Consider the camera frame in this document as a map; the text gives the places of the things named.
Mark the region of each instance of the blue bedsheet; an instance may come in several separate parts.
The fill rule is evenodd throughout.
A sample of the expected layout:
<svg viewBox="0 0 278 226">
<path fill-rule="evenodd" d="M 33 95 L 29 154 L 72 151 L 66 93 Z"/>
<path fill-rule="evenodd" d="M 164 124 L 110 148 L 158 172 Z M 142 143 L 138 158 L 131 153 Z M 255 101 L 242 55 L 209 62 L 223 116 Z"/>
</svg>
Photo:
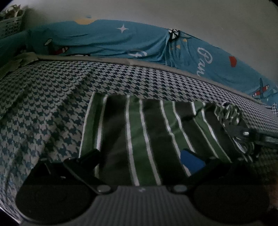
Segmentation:
<svg viewBox="0 0 278 226">
<path fill-rule="evenodd" d="M 268 105 L 278 100 L 274 82 L 224 50 L 174 29 L 116 20 L 47 24 L 0 40 L 2 64 L 24 45 L 37 54 L 155 62 L 219 82 Z"/>
</svg>

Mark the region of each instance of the plastic basket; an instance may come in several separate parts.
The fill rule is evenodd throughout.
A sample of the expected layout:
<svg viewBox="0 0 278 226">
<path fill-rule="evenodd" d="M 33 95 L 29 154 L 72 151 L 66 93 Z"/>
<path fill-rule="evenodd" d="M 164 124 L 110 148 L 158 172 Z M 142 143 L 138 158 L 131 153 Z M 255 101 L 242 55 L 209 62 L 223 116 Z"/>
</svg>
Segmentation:
<svg viewBox="0 0 278 226">
<path fill-rule="evenodd" d="M 23 15 L 0 21 L 0 39 L 20 32 Z"/>
</svg>

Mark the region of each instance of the black round pad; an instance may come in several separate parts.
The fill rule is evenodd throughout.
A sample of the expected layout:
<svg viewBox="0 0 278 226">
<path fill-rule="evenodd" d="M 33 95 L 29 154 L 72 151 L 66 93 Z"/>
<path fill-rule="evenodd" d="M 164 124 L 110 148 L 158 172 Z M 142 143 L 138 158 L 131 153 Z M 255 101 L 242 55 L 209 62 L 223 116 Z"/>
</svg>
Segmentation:
<svg viewBox="0 0 278 226">
<path fill-rule="evenodd" d="M 16 206 L 23 218 L 46 225 L 76 218 L 91 203 L 89 188 L 76 183 L 23 185 L 16 196 Z"/>
<path fill-rule="evenodd" d="M 194 191 L 196 208 L 208 218 L 230 224 L 249 223 L 269 207 L 264 188 L 249 178 L 221 178 L 200 185 Z"/>
</svg>

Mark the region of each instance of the houndstooth blanket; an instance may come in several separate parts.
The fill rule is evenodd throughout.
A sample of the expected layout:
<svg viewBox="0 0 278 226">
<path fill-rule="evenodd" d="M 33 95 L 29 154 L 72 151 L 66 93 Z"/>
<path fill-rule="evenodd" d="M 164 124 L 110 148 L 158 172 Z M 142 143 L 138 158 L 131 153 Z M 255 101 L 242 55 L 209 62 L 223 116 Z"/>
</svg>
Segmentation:
<svg viewBox="0 0 278 226">
<path fill-rule="evenodd" d="M 244 97 L 203 81 L 161 70 L 95 62 L 42 61 L 22 67 L 0 83 L 0 206 L 16 220 L 15 196 L 40 157 L 78 157 L 92 93 L 175 101 L 228 101 L 247 125 L 278 132 L 278 118 Z M 264 149 L 254 168 L 267 181 L 275 151 Z"/>
</svg>

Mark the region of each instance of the white stripe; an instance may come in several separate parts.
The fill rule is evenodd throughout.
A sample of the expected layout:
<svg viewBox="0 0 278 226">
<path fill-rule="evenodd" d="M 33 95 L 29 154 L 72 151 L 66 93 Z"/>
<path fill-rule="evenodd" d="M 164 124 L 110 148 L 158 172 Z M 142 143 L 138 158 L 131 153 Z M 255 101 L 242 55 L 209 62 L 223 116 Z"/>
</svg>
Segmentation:
<svg viewBox="0 0 278 226">
<path fill-rule="evenodd" d="M 135 169 L 135 162 L 134 162 L 133 149 L 132 149 L 132 143 L 131 143 L 131 132 L 130 132 L 130 121 L 129 121 L 129 102 L 130 102 L 130 96 L 128 95 L 127 102 L 126 102 L 126 111 L 125 111 L 128 156 L 129 156 L 130 169 L 131 169 L 131 174 L 133 177 L 134 185 L 139 186 L 140 184 L 139 184 L 136 169 Z"/>
<path fill-rule="evenodd" d="M 202 116 L 203 116 L 203 120 L 204 122 L 207 124 L 208 129 L 213 137 L 213 139 L 215 140 L 215 142 L 217 143 L 217 145 L 220 147 L 221 151 L 224 153 L 224 155 L 227 157 L 227 159 L 229 160 L 229 162 L 232 162 L 231 159 L 229 158 L 229 156 L 226 154 L 226 152 L 223 150 L 223 148 L 221 147 L 221 145 L 219 144 L 217 137 L 214 134 L 214 131 L 212 129 L 212 127 L 210 126 L 210 124 L 207 122 L 206 117 L 205 117 L 205 111 L 204 109 L 201 110 Z"/>
<path fill-rule="evenodd" d="M 245 154 L 246 150 L 241 146 L 241 144 L 238 143 L 234 138 L 232 138 L 232 139 L 235 142 L 235 144 L 237 145 L 237 147 L 239 148 L 239 150 Z"/>
<path fill-rule="evenodd" d="M 105 110 L 105 105 L 107 101 L 108 95 L 106 94 L 103 98 L 103 104 L 102 104 L 102 109 L 100 113 L 100 121 L 98 123 L 98 136 L 96 140 L 96 149 L 100 151 L 100 146 L 101 146 L 101 133 L 102 133 L 102 121 L 103 121 L 103 116 L 104 116 L 104 110 Z M 95 167 L 95 177 L 99 177 L 99 164 Z"/>
<path fill-rule="evenodd" d="M 176 142 L 175 135 L 172 133 L 171 127 L 169 125 L 169 121 L 168 121 L 168 119 L 166 117 L 164 106 L 163 106 L 163 101 L 160 100 L 159 103 L 160 103 L 160 109 L 161 109 L 161 112 L 162 112 L 162 115 L 163 115 L 163 118 L 164 118 L 164 122 L 165 122 L 166 128 L 167 128 L 170 136 L 172 137 L 173 145 L 174 145 L 174 147 L 176 149 L 176 153 L 178 155 L 178 158 L 180 159 L 180 149 L 179 149 L 178 144 Z M 183 166 L 184 171 L 186 172 L 187 176 L 191 176 L 191 174 L 188 175 L 188 173 L 190 173 L 188 168 L 185 165 L 183 165 L 183 164 L 182 164 L 182 166 Z"/>
<path fill-rule="evenodd" d="M 231 111 L 229 111 L 229 112 L 226 114 L 225 119 L 228 119 L 228 117 L 229 117 L 229 115 L 230 115 L 230 112 L 231 112 Z"/>
<path fill-rule="evenodd" d="M 190 103 L 191 103 L 191 106 L 192 106 L 193 114 L 196 115 L 196 110 L 195 110 L 194 102 L 190 102 Z"/>
<path fill-rule="evenodd" d="M 191 107 L 192 107 L 192 111 L 193 111 L 193 113 L 195 113 L 195 114 L 196 114 L 196 110 L 195 110 L 195 104 L 194 104 L 194 102 L 191 102 Z M 199 130 L 201 131 L 201 133 L 202 133 L 203 137 L 205 138 L 205 140 L 206 140 L 206 142 L 207 142 L 207 144 L 208 144 L 209 148 L 212 150 L 212 152 L 213 152 L 214 156 L 215 156 L 216 158 L 219 158 L 219 157 L 218 157 L 218 155 L 216 154 L 215 150 L 214 150 L 214 149 L 213 149 L 213 147 L 211 146 L 210 142 L 208 141 L 208 139 L 207 139 L 207 137 L 206 137 L 205 133 L 203 132 L 203 130 L 201 129 L 201 127 L 200 127 L 200 126 L 198 125 L 198 123 L 196 122 L 195 118 L 193 118 L 193 121 L 195 122 L 195 124 L 197 125 L 197 127 L 199 128 Z"/>
<path fill-rule="evenodd" d="M 253 162 L 253 159 L 251 158 L 251 156 L 250 156 L 250 155 L 248 155 L 248 158 L 251 160 L 251 162 Z"/>
<path fill-rule="evenodd" d="M 245 155 L 242 155 L 242 156 L 243 156 L 243 158 L 245 159 L 245 161 L 248 162 L 248 160 L 247 160 L 247 158 L 245 157 Z"/>
<path fill-rule="evenodd" d="M 217 107 L 218 107 L 218 106 L 216 105 L 216 106 L 215 106 L 215 110 L 214 110 L 214 114 L 215 114 L 215 116 L 217 117 L 217 120 L 219 121 L 219 115 L 216 114 Z"/>
<path fill-rule="evenodd" d="M 81 156 L 82 145 L 83 145 L 83 142 L 84 142 L 85 127 L 86 127 L 86 124 L 87 124 L 88 115 L 89 115 L 89 112 L 90 112 L 90 109 L 91 109 L 91 105 L 92 105 L 95 93 L 96 92 L 93 92 L 93 94 L 91 96 L 91 99 L 90 99 L 90 102 L 89 102 L 89 105 L 88 105 L 88 108 L 87 108 L 87 111 L 86 111 L 85 120 L 84 120 L 84 124 L 83 124 L 82 139 L 81 139 L 81 145 L 80 145 L 80 149 L 79 149 L 78 158 L 80 158 L 80 156 Z"/>
<path fill-rule="evenodd" d="M 185 172 L 186 172 L 186 175 L 187 175 L 188 177 L 190 177 L 190 176 L 191 176 L 191 173 L 190 173 L 189 169 L 188 169 L 185 165 L 183 165 L 183 167 L 184 167 L 184 170 L 185 170 Z"/>
<path fill-rule="evenodd" d="M 3 209 L 1 206 L 0 206 L 0 209 L 1 209 L 3 212 L 5 212 L 7 215 L 9 215 L 11 218 L 13 218 L 17 223 L 19 223 L 19 224 L 21 223 L 20 220 L 15 219 L 7 210 Z"/>
<path fill-rule="evenodd" d="M 184 136 L 184 139 L 186 140 L 186 143 L 187 143 L 188 146 L 189 146 L 189 149 L 190 149 L 192 152 L 195 153 L 195 150 L 194 150 L 193 146 L 191 145 L 190 140 L 189 140 L 188 136 L 186 135 L 186 133 L 184 132 L 184 129 L 183 129 L 183 127 L 182 127 L 182 121 L 181 121 L 181 119 L 180 119 L 180 117 L 179 117 L 179 115 L 178 115 L 178 113 L 177 113 L 177 111 L 176 111 L 175 102 L 173 101 L 172 103 L 173 103 L 173 112 L 174 112 L 174 114 L 175 114 L 175 116 L 176 116 L 176 119 L 178 120 L 178 126 L 179 126 L 179 128 L 180 128 L 180 130 L 181 130 L 181 132 L 182 132 L 182 134 L 183 134 L 183 136 Z"/>
<path fill-rule="evenodd" d="M 141 99 L 139 100 L 139 104 L 140 104 L 139 111 L 140 111 L 141 124 L 142 124 L 142 127 L 143 127 L 143 134 L 144 134 L 144 139 L 145 139 L 145 142 L 146 142 L 146 148 L 147 148 L 149 161 L 150 161 L 150 164 L 151 164 L 151 167 L 152 167 L 152 170 L 153 170 L 153 174 L 154 174 L 154 177 L 155 177 L 156 184 L 161 185 L 161 180 L 159 178 L 159 174 L 157 172 L 155 162 L 153 160 L 153 155 L 152 155 L 152 151 L 151 151 L 151 147 L 150 147 L 150 141 L 149 141 L 149 137 L 148 137 L 148 134 L 147 134 L 145 117 L 144 117 L 144 114 L 143 114 L 143 103 L 142 103 Z"/>
</svg>

